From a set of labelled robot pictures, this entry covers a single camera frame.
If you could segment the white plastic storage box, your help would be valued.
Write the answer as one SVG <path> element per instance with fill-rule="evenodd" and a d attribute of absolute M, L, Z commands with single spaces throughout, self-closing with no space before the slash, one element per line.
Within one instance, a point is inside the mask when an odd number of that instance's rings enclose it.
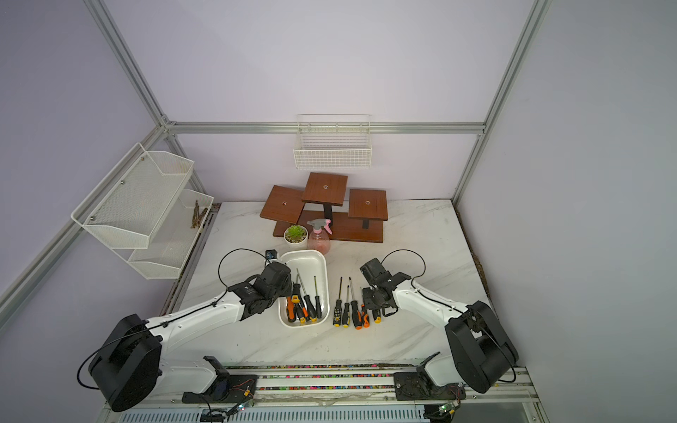
<path fill-rule="evenodd" d="M 279 261 L 292 271 L 293 293 L 278 300 L 284 327 L 308 329 L 331 322 L 331 299 L 326 260 L 317 250 L 290 251 Z"/>

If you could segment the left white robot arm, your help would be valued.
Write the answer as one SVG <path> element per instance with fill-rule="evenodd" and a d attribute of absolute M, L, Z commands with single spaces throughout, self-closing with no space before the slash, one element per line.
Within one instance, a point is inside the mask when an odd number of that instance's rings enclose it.
<path fill-rule="evenodd" d="M 179 315 L 147 320 L 128 315 L 93 354 L 88 372 L 113 412 L 170 393 L 183 394 L 186 402 L 240 405 L 249 400 L 256 377 L 234 379 L 211 355 L 177 361 L 170 354 L 210 331 L 265 312 L 292 292 L 290 269 L 271 262 L 261 273 Z"/>

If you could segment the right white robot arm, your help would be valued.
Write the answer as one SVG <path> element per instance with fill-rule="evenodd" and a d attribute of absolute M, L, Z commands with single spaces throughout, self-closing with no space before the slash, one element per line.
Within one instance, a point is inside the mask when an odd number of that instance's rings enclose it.
<path fill-rule="evenodd" d="M 461 382 L 484 394 L 518 364 L 518 350 L 487 303 L 442 297 L 403 272 L 390 273 L 376 258 L 360 271 L 368 282 L 362 291 L 366 309 L 409 311 L 444 331 L 451 353 L 431 358 L 422 368 L 435 386 Z"/>

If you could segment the small potted green plant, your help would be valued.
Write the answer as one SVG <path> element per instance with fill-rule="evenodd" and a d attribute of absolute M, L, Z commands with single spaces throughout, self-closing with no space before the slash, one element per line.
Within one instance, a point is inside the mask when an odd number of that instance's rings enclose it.
<path fill-rule="evenodd" d="M 283 238 L 291 250 L 306 250 L 308 236 L 308 230 L 301 225 L 292 225 L 283 234 Z"/>

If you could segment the pink spray bottle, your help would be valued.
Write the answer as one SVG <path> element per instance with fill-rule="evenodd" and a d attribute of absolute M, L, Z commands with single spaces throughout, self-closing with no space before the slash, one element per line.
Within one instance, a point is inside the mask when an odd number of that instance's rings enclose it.
<path fill-rule="evenodd" d="M 331 220 L 325 218 L 315 219 L 308 221 L 307 224 L 311 228 L 308 237 L 309 249 L 326 255 L 331 249 L 330 235 L 333 234 L 330 228 Z"/>

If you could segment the brown wooden tiered stand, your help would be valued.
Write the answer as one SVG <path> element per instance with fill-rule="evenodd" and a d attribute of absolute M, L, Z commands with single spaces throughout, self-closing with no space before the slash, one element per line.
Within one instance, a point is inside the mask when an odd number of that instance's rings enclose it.
<path fill-rule="evenodd" d="M 309 220 L 323 218 L 330 222 L 333 241 L 382 243 L 384 222 L 389 220 L 386 192 L 349 189 L 347 182 L 342 174 L 312 172 L 301 190 L 275 185 L 260 217 L 276 223 L 275 237 L 293 225 L 311 228 Z"/>

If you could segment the brown twigs on shelf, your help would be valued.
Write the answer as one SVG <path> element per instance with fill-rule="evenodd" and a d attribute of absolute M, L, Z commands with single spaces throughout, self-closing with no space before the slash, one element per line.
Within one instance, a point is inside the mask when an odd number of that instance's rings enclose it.
<path fill-rule="evenodd" d="M 199 228 L 203 222 L 204 217 L 207 215 L 209 212 L 208 207 L 202 207 L 199 204 L 199 201 L 195 201 L 195 206 L 193 209 L 193 215 L 192 215 L 192 220 L 191 220 L 191 227 L 192 228 Z"/>

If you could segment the lower white mesh shelf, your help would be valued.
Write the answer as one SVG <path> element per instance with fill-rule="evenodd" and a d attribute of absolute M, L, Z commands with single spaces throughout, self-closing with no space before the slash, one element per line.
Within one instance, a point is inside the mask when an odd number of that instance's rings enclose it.
<path fill-rule="evenodd" d="M 183 190 L 147 249 L 132 250 L 128 257 L 121 250 L 115 250 L 116 255 L 147 280 L 179 278 L 206 221 L 205 216 L 199 228 L 191 227 L 196 200 L 211 210 L 213 197 Z"/>

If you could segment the white mesh shelf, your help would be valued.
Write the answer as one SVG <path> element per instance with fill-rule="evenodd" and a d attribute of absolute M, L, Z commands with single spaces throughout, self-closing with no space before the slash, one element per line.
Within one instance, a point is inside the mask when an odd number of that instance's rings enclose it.
<path fill-rule="evenodd" d="M 71 214 L 111 250 L 146 250 L 193 174 L 194 161 L 136 144 Z"/>
<path fill-rule="evenodd" d="M 206 221 L 205 216 L 199 228 L 191 227 L 196 200 L 211 210 L 213 197 L 183 190 L 147 249 L 132 250 L 128 257 L 121 250 L 115 250 L 116 255 L 147 280 L 179 278 Z"/>

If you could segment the upper white mesh shelf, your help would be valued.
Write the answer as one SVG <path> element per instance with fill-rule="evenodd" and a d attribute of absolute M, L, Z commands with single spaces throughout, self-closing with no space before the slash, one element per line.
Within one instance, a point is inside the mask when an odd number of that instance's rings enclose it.
<path fill-rule="evenodd" d="M 136 144 L 71 214 L 111 250 L 146 250 L 193 174 L 194 161 Z"/>

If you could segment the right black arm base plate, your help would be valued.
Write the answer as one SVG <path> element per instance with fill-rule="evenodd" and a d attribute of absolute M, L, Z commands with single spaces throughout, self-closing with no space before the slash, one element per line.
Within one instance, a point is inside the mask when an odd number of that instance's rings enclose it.
<path fill-rule="evenodd" d="M 461 382 L 455 384 L 437 385 L 428 375 L 425 367 L 439 356 L 435 352 L 428 356 L 414 372 L 396 372 L 393 375 L 395 395 L 398 401 L 415 400 L 464 400 L 465 388 Z"/>

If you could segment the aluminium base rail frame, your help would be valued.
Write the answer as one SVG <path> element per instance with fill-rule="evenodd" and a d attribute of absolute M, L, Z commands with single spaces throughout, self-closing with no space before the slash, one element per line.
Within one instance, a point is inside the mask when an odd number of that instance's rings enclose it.
<path fill-rule="evenodd" d="M 104 406 L 100 422 L 547 422 L 526 368 L 488 392 L 466 384 L 423 391 L 414 366 L 348 364 L 231 368 L 231 403 L 179 394 L 148 398 L 126 412 Z"/>

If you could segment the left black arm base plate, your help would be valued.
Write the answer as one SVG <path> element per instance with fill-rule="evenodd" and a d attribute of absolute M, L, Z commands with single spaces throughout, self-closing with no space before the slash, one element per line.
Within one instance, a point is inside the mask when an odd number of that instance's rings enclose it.
<path fill-rule="evenodd" d="M 257 375 L 233 375 L 213 356 L 205 356 L 204 360 L 215 371 L 216 378 L 212 384 L 199 393 L 185 392 L 182 396 L 184 404 L 234 404 L 241 405 L 254 397 L 257 387 Z"/>

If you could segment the aluminium cage frame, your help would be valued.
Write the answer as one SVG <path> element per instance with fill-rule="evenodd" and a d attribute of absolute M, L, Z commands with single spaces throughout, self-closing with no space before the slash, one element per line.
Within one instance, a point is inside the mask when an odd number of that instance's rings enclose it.
<path fill-rule="evenodd" d="M 140 100 L 146 107 L 155 123 L 155 127 L 144 138 L 142 146 L 151 147 L 165 137 L 177 134 L 296 134 L 310 128 L 331 128 L 331 123 L 245 123 L 245 122 L 173 122 L 162 114 L 160 103 L 152 94 L 143 73 L 132 56 L 128 46 L 116 27 L 107 5 L 102 1 L 86 1 L 84 3 L 94 22 L 102 32 L 109 47 L 120 63 L 123 71 L 132 83 Z M 527 15 L 524 28 L 518 37 L 517 45 L 511 54 L 508 67 L 502 76 L 488 111 L 482 123 L 372 123 L 370 133 L 374 134 L 475 134 L 474 144 L 462 176 L 459 179 L 452 198 L 455 206 L 460 203 L 467 185 L 476 169 L 481 155 L 488 144 L 495 122 L 500 116 L 502 108 L 508 99 L 511 88 L 537 35 L 541 24 L 548 12 L 549 1 L 535 1 Z M 69 221 L 56 236 L 45 246 L 39 255 L 15 280 L 13 285 L 1 295 L 1 331 L 6 332 L 26 305 L 35 296 L 47 278 L 50 271 L 57 266 L 57 262 L 66 254 L 68 249 L 77 240 L 81 228 L 77 223 Z"/>

